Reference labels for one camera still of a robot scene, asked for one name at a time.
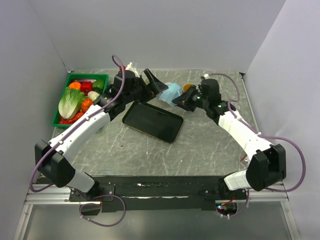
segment white wall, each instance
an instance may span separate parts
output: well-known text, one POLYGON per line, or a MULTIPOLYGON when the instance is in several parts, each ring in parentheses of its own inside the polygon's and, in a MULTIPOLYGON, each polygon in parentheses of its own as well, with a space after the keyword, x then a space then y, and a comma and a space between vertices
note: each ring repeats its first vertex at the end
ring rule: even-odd
POLYGON ((27 0, 0 1, 0 239, 13 238, 67 71, 27 0))
POLYGON ((69 70, 139 68, 245 73, 285 0, 30 0, 69 70))
MULTIPOLYGON (((287 0, 245 75, 258 125, 266 135, 294 140, 306 158, 306 177, 289 193, 302 239, 320 237, 320 2, 287 0)), ((301 175, 287 151, 287 187, 301 175)))

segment green basket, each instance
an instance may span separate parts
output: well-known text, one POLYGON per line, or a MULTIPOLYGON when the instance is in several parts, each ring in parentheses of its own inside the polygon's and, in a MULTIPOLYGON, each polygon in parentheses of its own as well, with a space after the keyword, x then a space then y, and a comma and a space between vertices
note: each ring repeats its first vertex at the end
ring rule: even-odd
MULTIPOLYGON (((105 80, 104 87, 103 87, 103 93, 107 89, 108 86, 108 79, 109 76, 108 74, 91 74, 91 73, 70 73, 68 75, 68 78, 66 79, 66 83, 64 86, 64 90, 62 92, 61 97, 64 95, 66 87, 70 85, 73 79, 95 79, 95 80, 100 80, 103 79, 105 80)), ((60 129, 67 129, 70 127, 72 124, 59 124, 60 121, 60 113, 58 107, 56 108, 55 115, 52 120, 52 126, 60 128, 60 129)))

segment cable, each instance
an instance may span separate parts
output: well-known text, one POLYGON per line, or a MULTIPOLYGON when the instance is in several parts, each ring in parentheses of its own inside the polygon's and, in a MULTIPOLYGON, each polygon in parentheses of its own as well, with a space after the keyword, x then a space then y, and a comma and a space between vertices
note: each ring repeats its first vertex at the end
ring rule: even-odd
POLYGON ((223 203, 221 203, 221 205, 223 206, 223 205, 226 205, 226 204, 232 204, 232 202, 235 200, 235 198, 236 198, 236 195, 233 195, 230 201, 223 202, 223 203))
POLYGON ((292 140, 288 139, 288 138, 285 138, 285 137, 282 137, 282 136, 267 136, 267 135, 262 135, 262 134, 259 134, 253 127, 251 127, 248 123, 246 123, 244 120, 242 120, 241 118, 238 118, 238 116, 235 114, 235 112, 232 110, 231 108, 231 102, 234 102, 234 103, 238 103, 240 101, 240 92, 239 92, 239 88, 236 84, 236 82, 228 75, 226 74, 223 74, 223 73, 215 73, 215 72, 212 72, 212 73, 209 73, 208 74, 209 76, 213 76, 213 75, 218 75, 218 76, 224 76, 228 79, 231 80, 231 82, 233 83, 234 87, 235 87, 235 90, 236 90, 236 94, 237 94, 237 100, 233 100, 233 99, 230 99, 228 100, 228 109, 230 111, 230 113, 234 116, 234 118, 238 119, 242 124, 244 124, 247 128, 249 128, 252 132, 254 132, 255 134, 257 134, 257 136, 259 138, 262 138, 262 139, 270 139, 270 140, 282 140, 282 141, 285 141, 289 144, 291 144, 296 150, 297 152, 299 153, 300 155, 300 158, 301 158, 301 163, 302 163, 302 173, 301 173, 301 177, 298 181, 298 183, 296 185, 294 185, 293 187, 289 188, 289 189, 285 189, 285 190, 282 190, 282 189, 273 189, 273 188, 269 188, 267 187, 266 189, 268 190, 271 190, 271 191, 275 191, 275 192, 280 192, 280 193, 288 193, 288 192, 292 192, 294 190, 296 190, 301 184, 302 182, 304 181, 305 179, 305 176, 306 176, 306 159, 305 159, 305 156, 303 154, 303 152, 301 151, 300 147, 295 143, 293 142, 292 140))
POLYGON ((249 189, 246 191, 246 199, 245 199, 245 202, 244 202, 244 205, 242 206, 242 208, 239 210, 239 211, 237 211, 235 214, 233 214, 233 215, 220 215, 221 217, 224 217, 224 218, 234 218, 234 217, 236 217, 236 216, 238 216, 240 213, 242 213, 242 211, 247 207, 247 205, 248 205, 248 202, 249 202, 249 189))
POLYGON ((92 219, 84 216, 84 215, 81 213, 81 210, 82 210, 82 208, 83 208, 84 206, 89 206, 89 205, 90 205, 90 206, 101 206, 100 204, 96 204, 96 203, 86 203, 86 204, 82 205, 82 206, 79 208, 80 218, 81 218, 81 219, 85 219, 85 220, 87 220, 88 222, 91 222, 91 223, 96 224, 96 225, 101 226, 101 227, 113 227, 113 226, 117 225, 118 223, 120 223, 120 222, 124 219, 124 217, 125 217, 125 215, 126 215, 126 204, 125 204, 125 202, 122 200, 121 197, 116 196, 116 195, 113 195, 113 194, 106 194, 106 195, 96 196, 96 197, 92 198, 92 200, 94 200, 94 199, 99 199, 99 198, 105 198, 105 197, 113 197, 113 198, 119 199, 119 200, 121 201, 122 205, 123 205, 123 213, 122 213, 122 216, 120 217, 120 219, 119 219, 117 222, 115 222, 115 223, 113 223, 113 224, 102 224, 102 223, 99 223, 99 222, 97 222, 97 221, 94 221, 94 220, 92 220, 92 219))
POLYGON ((112 55, 112 61, 113 61, 113 63, 118 67, 118 68, 121 68, 121 70, 122 70, 122 67, 124 67, 124 65, 122 64, 122 61, 119 59, 119 57, 117 56, 117 55, 112 55))
MULTIPOLYGON (((94 111, 93 113, 91 113, 88 118, 92 118, 94 115, 102 112, 105 108, 107 108, 110 104, 112 104, 115 100, 117 100, 117 98, 120 96, 122 90, 124 89, 124 85, 125 85, 125 79, 126 79, 126 76, 125 76, 125 69, 124 69, 124 65, 121 61, 121 59, 117 56, 117 55, 112 55, 112 61, 114 62, 115 65, 121 67, 121 71, 122 71, 122 83, 121 83, 121 87, 118 91, 118 93, 115 95, 115 97, 109 101, 106 105, 104 105, 103 107, 99 108, 98 110, 94 111)), ((78 122, 67 134, 65 134, 59 142, 57 142, 53 147, 51 147, 39 160, 39 162, 35 165, 33 171, 32 171, 32 174, 31 174, 31 178, 30 178, 30 181, 29 181, 29 188, 32 192, 34 193, 39 193, 47 188, 49 188, 50 186, 53 185, 53 183, 47 185, 47 186, 44 186, 40 189, 35 189, 34 186, 33 186, 33 181, 34 181, 34 178, 35 178, 35 175, 39 169, 39 167, 41 166, 41 164, 43 163, 43 161, 60 145, 60 143, 64 140, 66 140, 75 130, 77 130, 84 122, 86 122, 87 119, 84 118, 82 119, 80 122, 78 122)))
POLYGON ((245 160, 247 156, 248 156, 247 154, 244 155, 244 156, 241 158, 240 162, 242 162, 243 160, 245 160))

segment gray marble surface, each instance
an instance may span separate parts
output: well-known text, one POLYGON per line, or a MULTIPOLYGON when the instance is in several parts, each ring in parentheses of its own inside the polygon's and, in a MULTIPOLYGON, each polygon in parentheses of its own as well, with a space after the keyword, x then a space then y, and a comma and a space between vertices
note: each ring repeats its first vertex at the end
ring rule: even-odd
MULTIPOLYGON (((113 82, 116 70, 83 70, 78 73, 106 73, 109 83, 113 82)), ((162 82, 199 84, 205 70, 155 70, 153 74, 162 82)), ((252 126, 254 119, 245 94, 241 75, 227 72, 236 81, 241 100, 235 104, 242 117, 252 126)), ((217 76, 222 98, 236 98, 231 81, 217 76)), ((243 170, 246 166, 240 162, 244 151, 223 129, 206 116, 202 109, 187 112, 178 107, 170 107, 158 99, 149 102, 184 119, 182 128, 174 143, 165 143, 159 139, 134 130, 122 123, 129 109, 118 115, 111 123, 91 136, 83 148, 79 149, 70 163, 78 170, 92 176, 101 175, 158 175, 158 176, 195 176, 225 175, 243 170)))

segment cabbage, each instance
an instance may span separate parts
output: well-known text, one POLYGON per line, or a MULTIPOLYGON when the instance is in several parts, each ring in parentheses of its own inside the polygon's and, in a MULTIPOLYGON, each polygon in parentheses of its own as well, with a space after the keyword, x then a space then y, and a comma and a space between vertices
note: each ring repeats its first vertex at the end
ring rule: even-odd
POLYGON ((64 119, 72 119, 81 108, 86 99, 85 94, 77 89, 67 87, 59 102, 59 113, 64 119))

